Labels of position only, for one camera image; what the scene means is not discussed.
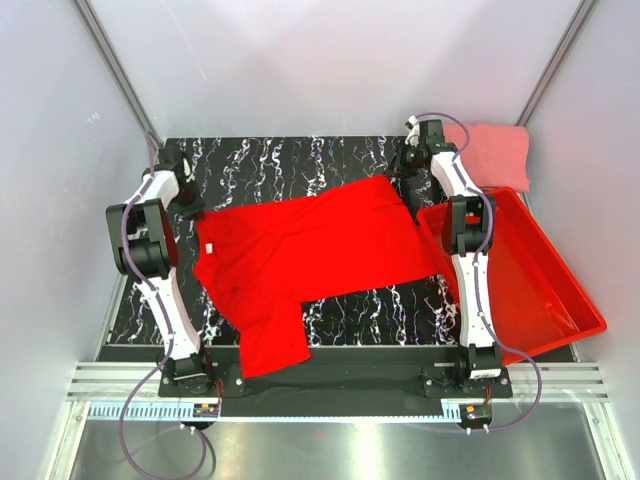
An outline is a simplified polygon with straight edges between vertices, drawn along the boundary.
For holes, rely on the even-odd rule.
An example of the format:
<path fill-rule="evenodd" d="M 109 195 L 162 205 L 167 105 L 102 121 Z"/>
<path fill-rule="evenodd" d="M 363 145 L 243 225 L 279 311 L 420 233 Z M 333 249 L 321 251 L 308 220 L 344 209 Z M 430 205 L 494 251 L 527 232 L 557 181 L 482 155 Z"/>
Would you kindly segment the red t shirt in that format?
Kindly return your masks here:
<path fill-rule="evenodd" d="M 194 275 L 239 332 L 244 377 L 311 356 L 307 302 L 425 279 L 439 262 L 390 180 L 207 212 Z"/>

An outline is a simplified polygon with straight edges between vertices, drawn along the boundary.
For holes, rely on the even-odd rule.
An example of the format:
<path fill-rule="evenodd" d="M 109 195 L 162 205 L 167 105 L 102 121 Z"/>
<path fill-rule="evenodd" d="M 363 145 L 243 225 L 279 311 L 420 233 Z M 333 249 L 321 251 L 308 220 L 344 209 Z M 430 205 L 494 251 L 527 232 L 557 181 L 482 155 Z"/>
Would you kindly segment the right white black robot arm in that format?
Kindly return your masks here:
<path fill-rule="evenodd" d="M 461 314 L 454 378 L 464 383 L 481 382 L 498 378 L 503 367 L 488 282 L 495 201 L 476 185 L 463 165 L 461 154 L 471 141 L 468 128 L 462 128 L 465 139 L 460 147 L 446 140 L 442 120 L 451 118 L 441 113 L 410 116 L 405 122 L 407 135 L 385 175 L 404 180 L 427 169 L 447 197 L 443 243 L 454 267 Z"/>

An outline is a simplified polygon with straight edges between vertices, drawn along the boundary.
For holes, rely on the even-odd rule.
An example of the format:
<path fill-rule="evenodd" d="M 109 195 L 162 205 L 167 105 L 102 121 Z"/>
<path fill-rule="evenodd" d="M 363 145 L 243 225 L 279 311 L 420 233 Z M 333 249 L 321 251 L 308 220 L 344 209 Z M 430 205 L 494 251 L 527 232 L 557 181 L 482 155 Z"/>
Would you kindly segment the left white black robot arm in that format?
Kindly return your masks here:
<path fill-rule="evenodd" d="M 186 217 L 202 213 L 191 173 L 183 151 L 162 146 L 158 162 L 144 171 L 135 193 L 105 211 L 116 268 L 137 284 L 160 331 L 164 356 L 158 361 L 159 394 L 167 397 L 203 396 L 215 382 L 212 361 L 180 293 L 179 252 L 168 216 L 173 204 Z"/>

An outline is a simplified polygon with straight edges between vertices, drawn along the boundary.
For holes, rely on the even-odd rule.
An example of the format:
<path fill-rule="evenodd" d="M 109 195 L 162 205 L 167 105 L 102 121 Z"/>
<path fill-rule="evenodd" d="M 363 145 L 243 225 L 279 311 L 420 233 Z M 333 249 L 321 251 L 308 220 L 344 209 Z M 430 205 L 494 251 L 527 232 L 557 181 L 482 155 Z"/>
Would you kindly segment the black marble pattern mat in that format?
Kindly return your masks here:
<path fill-rule="evenodd" d="M 180 138 L 207 209 L 316 196 L 381 174 L 396 136 Z M 238 332 L 194 278 L 195 225 L 171 211 L 180 254 L 179 288 L 194 328 L 207 346 L 231 346 Z M 319 299 L 303 307 L 312 346 L 447 345 L 458 340 L 453 285 L 441 275 L 412 283 Z"/>

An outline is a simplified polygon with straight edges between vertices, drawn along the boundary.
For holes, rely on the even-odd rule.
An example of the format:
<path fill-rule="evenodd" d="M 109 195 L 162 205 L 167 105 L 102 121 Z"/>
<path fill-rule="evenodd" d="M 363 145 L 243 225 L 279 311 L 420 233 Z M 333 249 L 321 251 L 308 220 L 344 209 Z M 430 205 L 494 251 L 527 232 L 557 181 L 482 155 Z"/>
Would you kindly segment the red plastic bin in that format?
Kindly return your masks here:
<path fill-rule="evenodd" d="M 497 206 L 488 285 L 499 339 L 535 357 L 604 332 L 605 319 L 518 194 L 490 193 Z"/>

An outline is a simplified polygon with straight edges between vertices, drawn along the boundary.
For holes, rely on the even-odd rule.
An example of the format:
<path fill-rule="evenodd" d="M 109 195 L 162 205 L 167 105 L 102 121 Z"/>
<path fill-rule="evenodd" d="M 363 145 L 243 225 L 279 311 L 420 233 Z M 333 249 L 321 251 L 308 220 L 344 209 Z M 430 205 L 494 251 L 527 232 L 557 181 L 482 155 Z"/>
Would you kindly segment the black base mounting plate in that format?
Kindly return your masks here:
<path fill-rule="evenodd" d="M 271 374 L 249 377 L 239 353 L 215 347 L 205 351 L 208 364 L 180 360 L 161 372 L 161 397 L 256 400 L 295 394 L 318 400 L 331 394 L 397 393 L 422 398 L 509 399 L 507 369 L 497 349 L 458 346 L 314 347 L 310 359 Z"/>

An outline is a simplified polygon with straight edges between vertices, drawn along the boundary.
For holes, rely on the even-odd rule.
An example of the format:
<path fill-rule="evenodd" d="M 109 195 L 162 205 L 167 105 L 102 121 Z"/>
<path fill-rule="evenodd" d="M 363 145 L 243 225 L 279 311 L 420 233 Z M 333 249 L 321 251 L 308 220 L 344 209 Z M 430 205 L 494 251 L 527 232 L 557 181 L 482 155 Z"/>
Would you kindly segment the left aluminium frame post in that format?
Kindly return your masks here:
<path fill-rule="evenodd" d="M 91 1 L 71 0 L 71 5 L 81 20 L 86 32 L 93 42 L 100 58 L 114 81 L 121 97 L 126 103 L 134 120 L 141 131 L 148 136 L 154 147 L 160 147 L 163 142 L 150 116 L 146 112 L 129 76 L 118 58 L 116 50 L 102 25 Z"/>

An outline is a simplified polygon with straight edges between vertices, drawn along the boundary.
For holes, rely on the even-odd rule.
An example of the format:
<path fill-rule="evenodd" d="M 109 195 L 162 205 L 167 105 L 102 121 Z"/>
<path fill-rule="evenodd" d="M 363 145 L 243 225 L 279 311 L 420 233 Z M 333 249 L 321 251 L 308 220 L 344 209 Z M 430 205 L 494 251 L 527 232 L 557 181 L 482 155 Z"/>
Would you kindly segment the aluminium frame post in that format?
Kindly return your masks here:
<path fill-rule="evenodd" d="M 148 136 L 154 147 L 160 147 L 163 142 L 150 116 L 146 112 L 129 76 L 118 58 L 116 50 L 102 25 L 91 1 L 71 0 L 71 5 L 81 20 L 86 32 L 93 42 L 100 58 L 114 81 L 121 97 L 126 103 L 134 120 L 141 131 Z"/>
<path fill-rule="evenodd" d="M 598 0 L 580 0 L 578 2 L 574 13 L 525 102 L 516 120 L 516 126 L 528 126 L 598 5 Z"/>

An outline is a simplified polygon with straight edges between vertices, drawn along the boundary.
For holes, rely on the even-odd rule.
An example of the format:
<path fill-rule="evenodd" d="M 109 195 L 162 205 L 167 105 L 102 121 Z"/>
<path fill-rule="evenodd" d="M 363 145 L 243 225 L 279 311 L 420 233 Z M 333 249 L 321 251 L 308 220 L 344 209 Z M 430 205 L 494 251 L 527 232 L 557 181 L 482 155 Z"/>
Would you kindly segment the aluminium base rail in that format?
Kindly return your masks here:
<path fill-rule="evenodd" d="M 153 362 L 81 362 L 68 387 L 68 401 L 123 401 L 155 366 Z M 603 403 L 609 397 L 594 363 L 540 363 L 507 367 L 517 401 L 530 402 L 537 391 L 542 402 Z"/>

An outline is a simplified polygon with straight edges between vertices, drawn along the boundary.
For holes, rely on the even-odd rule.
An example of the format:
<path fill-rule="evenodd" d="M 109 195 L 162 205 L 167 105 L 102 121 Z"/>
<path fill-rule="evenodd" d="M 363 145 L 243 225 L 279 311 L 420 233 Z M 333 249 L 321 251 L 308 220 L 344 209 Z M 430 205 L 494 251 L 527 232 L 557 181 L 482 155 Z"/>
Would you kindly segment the right aluminium frame post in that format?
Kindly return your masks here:
<path fill-rule="evenodd" d="M 525 102 L 516 120 L 516 126 L 528 126 L 598 5 L 598 0 L 580 0 L 578 2 L 574 13 Z"/>

